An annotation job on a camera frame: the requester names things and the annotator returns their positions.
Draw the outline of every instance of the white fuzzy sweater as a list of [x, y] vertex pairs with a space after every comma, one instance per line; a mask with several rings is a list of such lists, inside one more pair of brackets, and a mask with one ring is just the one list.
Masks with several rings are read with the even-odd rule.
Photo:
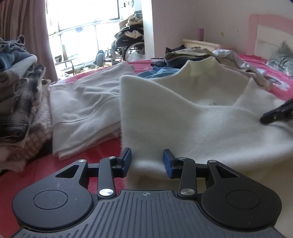
[[73, 83], [50, 86], [53, 155], [64, 159], [119, 136], [119, 78], [123, 75], [134, 75], [126, 62]]
[[[268, 182], [271, 166], [293, 158], [293, 121], [259, 122], [283, 101], [213, 57], [151, 81], [123, 76], [120, 85], [122, 146], [132, 149], [128, 188], [177, 188], [178, 181], [167, 177], [163, 165], [167, 148], [197, 163], [218, 160], [270, 187], [278, 184], [278, 177]], [[288, 220], [287, 188], [276, 192], [283, 201], [279, 220]], [[283, 222], [277, 228], [293, 236], [293, 229], [281, 227]]]

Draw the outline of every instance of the folded clothes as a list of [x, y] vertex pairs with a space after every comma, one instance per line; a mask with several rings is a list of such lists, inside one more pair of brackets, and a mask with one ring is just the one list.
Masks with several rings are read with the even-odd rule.
[[4, 169], [21, 172], [23, 171], [25, 164], [25, 160], [0, 162], [0, 172]]
[[213, 53], [206, 48], [186, 48], [167, 53], [164, 61], [167, 67], [181, 69], [188, 60], [200, 61], [213, 56]]
[[[42, 81], [42, 100], [40, 108], [36, 112], [31, 123], [24, 147], [0, 146], [0, 151], [5, 152], [3, 155], [0, 154], [0, 161], [30, 160], [38, 154], [44, 143], [52, 138], [52, 118], [48, 91], [49, 84], [49, 80]], [[5, 163], [2, 163], [2, 168], [9, 169], [5, 167]]]
[[[178, 47], [176, 47], [174, 49], [170, 49], [170, 48], [166, 47], [165, 54], [171, 53], [171, 52], [177, 51], [177, 50], [183, 50], [183, 49], [186, 49], [186, 46], [185, 45], [178, 46]], [[158, 59], [155, 62], [152, 62], [151, 63], [151, 66], [167, 67], [167, 64], [165, 62], [165, 59], [163, 58], [163, 59]]]
[[10, 115], [0, 115], [0, 142], [13, 143], [24, 139], [30, 126], [34, 95], [43, 71], [44, 66], [37, 65], [31, 66], [24, 73], [23, 76], [28, 78], [28, 83], [16, 101], [14, 112]]
[[[43, 73], [41, 74], [40, 78], [42, 78], [43, 75], [45, 74], [45, 69], [46, 68], [44, 68]], [[41, 107], [41, 100], [43, 98], [42, 92], [43, 92], [44, 86], [46, 86], [47, 84], [50, 84], [48, 82], [51, 82], [51, 81], [45, 80], [45, 79], [42, 79], [39, 81], [39, 84], [37, 86], [37, 91], [35, 93], [34, 100], [32, 103], [32, 105], [33, 105], [32, 110], [30, 112], [30, 122], [29, 122], [30, 127], [29, 127], [29, 130], [27, 130], [27, 133], [26, 133], [24, 139], [19, 142], [0, 142], [0, 147], [1, 146], [8, 146], [8, 147], [14, 147], [14, 148], [19, 148], [19, 147], [24, 148], [25, 147], [26, 141], [29, 137], [29, 131], [30, 131], [31, 127], [34, 126], [34, 123], [32, 123], [33, 119], [34, 119], [34, 121], [36, 121], [35, 117], [37, 117], [37, 113], [40, 113], [40, 111], [42, 111], [40, 108]]]
[[0, 115], [10, 114], [13, 112], [15, 102], [22, 94], [27, 83], [27, 78], [21, 78], [19, 82], [14, 85], [0, 89]]
[[178, 71], [179, 69], [175, 69], [175, 68], [154, 66], [153, 70], [141, 72], [137, 74], [137, 76], [141, 78], [145, 78], [145, 79], [154, 79], [154, 78], [161, 78], [161, 77], [173, 75], [177, 73]]
[[17, 50], [12, 50], [8, 53], [0, 53], [0, 71], [4, 71], [4, 70], [7, 70], [7, 69], [10, 69], [10, 67], [31, 56], [31, 54], [27, 51], [17, 51]]
[[24, 73], [27, 69], [36, 62], [37, 57], [35, 55], [31, 55], [30, 57], [27, 57], [12, 65], [10, 69], [0, 72], [0, 89], [17, 83], [24, 77]]
[[12, 50], [17, 50], [21, 52], [25, 52], [26, 48], [24, 47], [25, 38], [23, 35], [20, 35], [15, 40], [5, 41], [0, 37], [0, 53], [2, 52], [10, 52]]
[[53, 155], [71, 156], [120, 129], [119, 79], [134, 74], [122, 61], [76, 82], [51, 85]]

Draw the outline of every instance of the dark clothing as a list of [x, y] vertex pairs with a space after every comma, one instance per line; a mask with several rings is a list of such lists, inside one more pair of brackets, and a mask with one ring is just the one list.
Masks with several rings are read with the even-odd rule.
[[124, 34], [125, 31], [133, 32], [134, 30], [137, 30], [140, 34], [144, 34], [144, 26], [143, 24], [136, 24], [136, 25], [129, 25], [124, 28], [122, 28], [114, 37], [117, 39], [120, 36]]
[[163, 60], [163, 59], [160, 59], [156, 62], [153, 62], [151, 63], [151, 66], [154, 67], [154, 66], [157, 66], [157, 67], [167, 67], [167, 64], [166, 62]]
[[186, 49], [185, 45], [178, 46], [174, 49], [170, 49], [170, 48], [166, 47], [165, 54], [173, 52], [173, 51], [177, 51], [177, 50], [183, 50], [183, 49]]
[[24, 74], [28, 83], [15, 103], [14, 112], [0, 116], [0, 142], [22, 141], [30, 126], [30, 113], [44, 66], [31, 66]]
[[31, 56], [31, 54], [27, 51], [18, 51], [18, 50], [11, 50], [10, 52], [0, 53], [0, 72], [10, 69], [10, 67]]
[[201, 60], [204, 60], [206, 58], [208, 58], [210, 56], [203, 56], [203, 57], [196, 57], [196, 58], [190, 58], [190, 57], [187, 57], [187, 56], [180, 56], [178, 58], [175, 58], [173, 60], [171, 60], [168, 64], [167, 64], [167, 67], [170, 67], [170, 68], [175, 68], [175, 69], [181, 69], [188, 60], [191, 60], [191, 61], [201, 61]]
[[26, 51], [24, 47], [24, 36], [20, 35], [15, 40], [5, 41], [0, 37], [0, 53], [8, 53], [12, 50]]

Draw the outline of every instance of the curtain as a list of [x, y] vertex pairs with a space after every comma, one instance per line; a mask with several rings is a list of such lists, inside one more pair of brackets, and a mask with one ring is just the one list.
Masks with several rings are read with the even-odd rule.
[[45, 79], [57, 81], [49, 45], [45, 0], [4, 0], [0, 3], [0, 37], [4, 40], [25, 36], [25, 47], [46, 67]]

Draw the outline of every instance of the pillow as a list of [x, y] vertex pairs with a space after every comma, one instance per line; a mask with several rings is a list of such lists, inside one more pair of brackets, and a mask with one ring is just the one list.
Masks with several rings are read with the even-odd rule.
[[267, 65], [285, 72], [293, 80], [293, 52], [284, 41], [269, 58]]

